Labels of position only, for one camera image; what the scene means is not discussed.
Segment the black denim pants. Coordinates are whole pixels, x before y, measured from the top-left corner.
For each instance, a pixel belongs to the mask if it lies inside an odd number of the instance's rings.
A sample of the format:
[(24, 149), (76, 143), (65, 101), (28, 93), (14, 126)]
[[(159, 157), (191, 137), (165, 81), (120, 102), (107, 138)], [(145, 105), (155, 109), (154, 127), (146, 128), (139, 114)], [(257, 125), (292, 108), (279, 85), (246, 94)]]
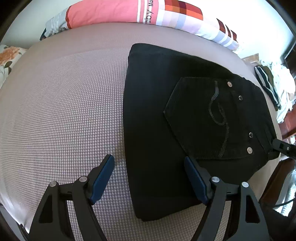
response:
[(129, 52), (123, 129), (130, 195), (143, 221), (201, 203), (186, 157), (239, 184), (279, 156), (258, 86), (216, 63), (149, 44)]

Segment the pile of white clothes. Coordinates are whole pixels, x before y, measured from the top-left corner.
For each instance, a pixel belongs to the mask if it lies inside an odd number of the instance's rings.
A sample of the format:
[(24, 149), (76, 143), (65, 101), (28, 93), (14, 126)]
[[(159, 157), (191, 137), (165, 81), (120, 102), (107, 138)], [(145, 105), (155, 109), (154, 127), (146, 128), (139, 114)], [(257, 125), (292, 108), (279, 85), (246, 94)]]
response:
[(290, 70), (280, 63), (268, 63), (261, 60), (260, 65), (268, 66), (273, 74), (274, 87), (281, 104), (281, 110), (276, 111), (276, 120), (282, 123), (295, 103), (295, 80)]

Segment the dark striped garment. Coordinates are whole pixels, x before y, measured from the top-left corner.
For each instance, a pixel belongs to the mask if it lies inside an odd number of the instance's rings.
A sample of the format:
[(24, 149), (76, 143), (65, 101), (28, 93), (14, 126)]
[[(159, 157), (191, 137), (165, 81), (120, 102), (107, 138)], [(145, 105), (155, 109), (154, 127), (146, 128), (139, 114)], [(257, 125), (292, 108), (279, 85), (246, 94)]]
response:
[(254, 67), (254, 71), (259, 84), (271, 99), (275, 110), (281, 110), (280, 98), (274, 87), (273, 74), (270, 68), (259, 64)]

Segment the beige woven bed mat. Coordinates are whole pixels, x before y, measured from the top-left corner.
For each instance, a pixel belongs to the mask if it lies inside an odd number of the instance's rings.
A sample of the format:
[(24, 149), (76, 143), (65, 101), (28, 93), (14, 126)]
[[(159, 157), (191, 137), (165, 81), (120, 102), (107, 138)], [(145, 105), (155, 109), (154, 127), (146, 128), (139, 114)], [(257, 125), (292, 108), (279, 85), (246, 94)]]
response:
[[(1, 207), (25, 240), (50, 182), (73, 183), (106, 155), (114, 157), (114, 170), (101, 199), (92, 206), (106, 240), (192, 240), (206, 210), (202, 202), (153, 221), (143, 221), (134, 212), (123, 129), (128, 56), (134, 44), (216, 63), (262, 90), (235, 53), (165, 27), (98, 24), (34, 45), (1, 88)], [(278, 139), (275, 110), (263, 94)], [(67, 206), (74, 240), (84, 240), (73, 202)], [(226, 201), (216, 240), (224, 240), (230, 208)]]

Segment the pink striped pillow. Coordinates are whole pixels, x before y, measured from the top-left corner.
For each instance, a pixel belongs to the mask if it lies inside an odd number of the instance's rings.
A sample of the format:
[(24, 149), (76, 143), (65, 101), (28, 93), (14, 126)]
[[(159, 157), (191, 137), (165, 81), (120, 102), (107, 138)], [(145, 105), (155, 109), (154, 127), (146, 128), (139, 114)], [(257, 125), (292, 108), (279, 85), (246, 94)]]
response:
[(80, 1), (66, 11), (70, 29), (98, 23), (140, 23), (174, 28), (214, 41), (231, 51), (237, 35), (200, 1)]

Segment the floral orange pillow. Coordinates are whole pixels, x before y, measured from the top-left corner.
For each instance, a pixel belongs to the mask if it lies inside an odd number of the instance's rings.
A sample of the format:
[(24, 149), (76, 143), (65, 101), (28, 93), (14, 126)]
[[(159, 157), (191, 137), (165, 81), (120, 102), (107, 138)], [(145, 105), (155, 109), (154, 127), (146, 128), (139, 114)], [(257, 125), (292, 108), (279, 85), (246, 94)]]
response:
[(19, 59), (27, 52), (27, 49), (0, 45), (0, 88), (5, 82), (8, 75), (11, 73), (14, 65), (19, 61)]

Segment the grey cloth under pillow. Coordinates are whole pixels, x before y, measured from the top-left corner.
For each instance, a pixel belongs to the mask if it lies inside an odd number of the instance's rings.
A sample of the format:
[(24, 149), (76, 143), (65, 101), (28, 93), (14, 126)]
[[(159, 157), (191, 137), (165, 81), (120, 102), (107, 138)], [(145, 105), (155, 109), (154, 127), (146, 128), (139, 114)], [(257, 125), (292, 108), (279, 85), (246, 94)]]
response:
[(55, 34), (61, 33), (65, 30), (69, 30), (66, 21), (68, 10), (69, 8), (64, 9), (63, 11), (61, 11), (60, 13), (58, 13), (46, 22), (45, 29), (40, 37), (40, 41), (48, 37), (51, 37)]

